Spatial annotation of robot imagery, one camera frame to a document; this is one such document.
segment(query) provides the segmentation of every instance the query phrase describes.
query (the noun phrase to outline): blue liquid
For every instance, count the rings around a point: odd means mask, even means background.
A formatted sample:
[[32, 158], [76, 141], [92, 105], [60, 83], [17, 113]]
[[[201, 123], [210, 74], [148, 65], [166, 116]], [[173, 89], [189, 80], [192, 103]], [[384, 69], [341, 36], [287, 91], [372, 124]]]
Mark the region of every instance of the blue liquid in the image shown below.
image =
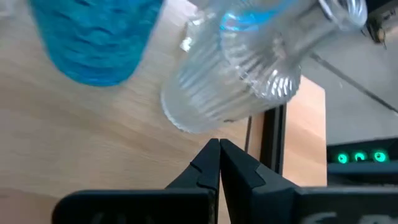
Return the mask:
[[110, 86], [141, 60], [162, 0], [30, 0], [47, 53], [77, 82]]

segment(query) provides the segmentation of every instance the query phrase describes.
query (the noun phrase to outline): green light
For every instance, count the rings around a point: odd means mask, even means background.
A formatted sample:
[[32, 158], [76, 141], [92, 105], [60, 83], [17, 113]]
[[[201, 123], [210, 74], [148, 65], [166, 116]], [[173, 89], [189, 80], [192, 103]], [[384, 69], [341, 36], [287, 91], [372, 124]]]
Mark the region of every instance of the green light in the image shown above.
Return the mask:
[[384, 150], [377, 150], [377, 151], [374, 151], [373, 159], [376, 162], [387, 162], [388, 154]]
[[337, 161], [341, 164], [346, 164], [348, 162], [348, 155], [345, 153], [339, 153], [337, 155]]
[[367, 155], [364, 152], [355, 152], [354, 159], [355, 161], [364, 161], [367, 159]]

